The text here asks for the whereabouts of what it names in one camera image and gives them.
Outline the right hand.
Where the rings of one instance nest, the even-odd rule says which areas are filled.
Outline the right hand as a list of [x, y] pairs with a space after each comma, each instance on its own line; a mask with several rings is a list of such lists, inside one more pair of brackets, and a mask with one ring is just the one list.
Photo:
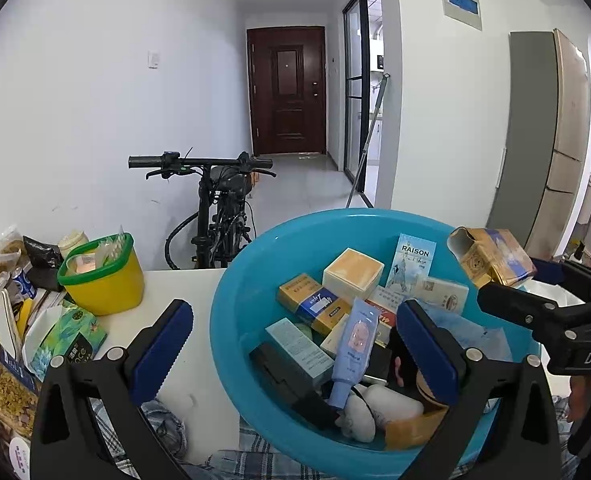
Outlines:
[[576, 422], [585, 416], [591, 405], [591, 377], [572, 376], [570, 389], [568, 421]]

